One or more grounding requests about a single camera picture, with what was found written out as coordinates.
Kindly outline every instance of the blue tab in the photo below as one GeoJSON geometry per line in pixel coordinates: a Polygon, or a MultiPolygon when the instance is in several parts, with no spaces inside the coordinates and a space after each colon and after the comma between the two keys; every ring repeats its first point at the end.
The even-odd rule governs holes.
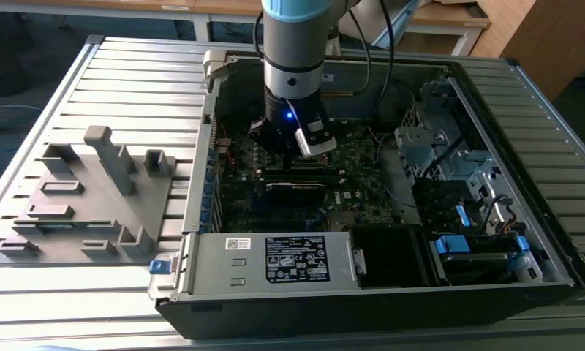
{"type": "Polygon", "coordinates": [[[204,200],[202,200],[202,207],[203,208],[211,208],[211,205],[212,205],[212,200],[211,200],[211,198],[210,197],[204,197],[204,200]]]}
{"type": "Polygon", "coordinates": [[[444,235],[435,243],[439,254],[467,254],[471,252],[464,235],[444,235]]]}
{"type": "Polygon", "coordinates": [[[527,241],[527,238],[524,236],[519,236],[516,239],[520,247],[520,251],[528,251],[531,249],[530,242],[527,241]]]}
{"type": "Polygon", "coordinates": [[[152,260],[150,262],[150,274],[171,274],[172,261],[152,260]]]}
{"type": "Polygon", "coordinates": [[[462,205],[456,206],[456,209],[458,209],[458,214],[460,215],[463,226],[470,227],[471,226],[471,219],[468,218],[467,210],[464,209],[464,206],[462,206],[462,205]]]}
{"type": "Polygon", "coordinates": [[[439,250],[439,254],[447,253],[446,243],[442,241],[442,238],[436,240],[436,249],[439,250]]]}
{"type": "Polygon", "coordinates": [[[202,211],[202,216],[199,218],[202,223],[208,223],[208,221],[211,220],[211,213],[207,211],[202,211]]]}

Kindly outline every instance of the metal table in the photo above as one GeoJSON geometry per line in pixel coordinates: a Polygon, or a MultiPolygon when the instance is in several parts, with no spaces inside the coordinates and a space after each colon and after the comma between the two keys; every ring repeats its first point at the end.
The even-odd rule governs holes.
{"type": "MultiPolygon", "coordinates": [[[[254,49],[251,45],[90,38],[2,177],[0,238],[14,233],[10,223],[24,211],[27,196],[46,172],[43,163],[35,161],[43,144],[82,140],[88,125],[106,124],[115,130],[114,140],[128,145],[132,155],[162,148],[180,160],[159,250],[178,248],[202,115],[195,97],[206,96],[202,60],[212,48],[254,49]]],[[[522,68],[502,59],[400,57],[442,57],[464,65],[585,254],[585,147],[522,68]]],[[[84,145],[75,149],[94,153],[84,145]]],[[[190,341],[156,312],[147,295],[148,282],[146,267],[0,268],[0,350],[39,345],[88,350],[375,345],[392,350],[395,344],[400,350],[436,350],[439,342],[444,350],[566,350],[585,346],[585,298],[476,328],[190,341]]]]}

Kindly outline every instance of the wooden desk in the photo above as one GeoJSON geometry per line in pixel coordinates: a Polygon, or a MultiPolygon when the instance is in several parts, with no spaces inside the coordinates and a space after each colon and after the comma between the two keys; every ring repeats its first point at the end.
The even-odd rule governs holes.
{"type": "MultiPolygon", "coordinates": [[[[199,42],[211,41],[211,22],[254,23],[262,9],[260,0],[0,0],[0,11],[8,12],[190,20],[199,42]]],[[[407,31],[459,36],[452,54],[468,55],[490,24],[471,17],[463,5],[432,3],[419,8],[407,31]]]]}
{"type": "MultiPolygon", "coordinates": [[[[390,10],[396,12],[399,9],[390,8],[390,10]]],[[[368,42],[379,42],[382,36],[386,36],[387,33],[384,15],[379,4],[374,2],[360,3],[355,8],[355,14],[368,42]]],[[[468,56],[483,30],[491,24],[492,21],[488,18],[472,17],[463,4],[444,5],[434,2],[416,11],[398,49],[468,56]]],[[[359,30],[350,16],[344,16],[340,20],[340,32],[360,39],[359,30]]]]}
{"type": "MultiPolygon", "coordinates": [[[[199,26],[207,28],[210,22],[254,23],[262,9],[260,0],[195,0],[196,33],[203,33],[202,37],[198,36],[198,41],[210,41],[208,30],[199,31],[199,26]]],[[[367,35],[367,37],[378,37],[386,29],[384,19],[380,17],[380,20],[378,18],[368,18],[367,21],[364,18],[359,18],[359,20],[363,27],[372,27],[372,35],[367,35]]],[[[348,21],[350,17],[344,16],[342,23],[348,21]]],[[[454,44],[452,54],[468,55],[483,29],[487,29],[491,23],[492,21],[488,18],[472,17],[462,4],[432,3],[416,11],[407,32],[459,36],[460,38],[454,44]]],[[[358,36],[355,30],[351,32],[344,31],[343,25],[340,29],[344,34],[358,36]]]]}
{"type": "Polygon", "coordinates": [[[0,0],[0,11],[191,20],[195,0],[0,0]]]}

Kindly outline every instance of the floor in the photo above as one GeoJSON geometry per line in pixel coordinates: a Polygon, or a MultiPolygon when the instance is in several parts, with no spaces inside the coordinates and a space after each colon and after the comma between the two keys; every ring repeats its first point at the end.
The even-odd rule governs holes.
{"type": "MultiPolygon", "coordinates": [[[[35,38],[35,47],[20,54],[20,61],[34,80],[34,87],[12,97],[0,97],[0,105],[31,105],[44,108],[60,80],[75,60],[91,34],[114,37],[156,39],[195,39],[192,26],[171,20],[142,20],[130,18],[95,18],[70,16],[68,27],[59,28],[51,15],[30,15],[27,29],[35,38]]],[[[224,42],[252,40],[251,25],[222,23],[214,26],[214,38],[224,42]]],[[[359,48],[359,43],[344,41],[344,47],[359,48]]],[[[585,86],[576,81],[555,102],[572,128],[585,142],[585,86]]],[[[16,148],[27,136],[38,113],[32,110],[0,110],[0,149],[16,148]]],[[[0,151],[0,175],[15,151],[0,151]]]]}

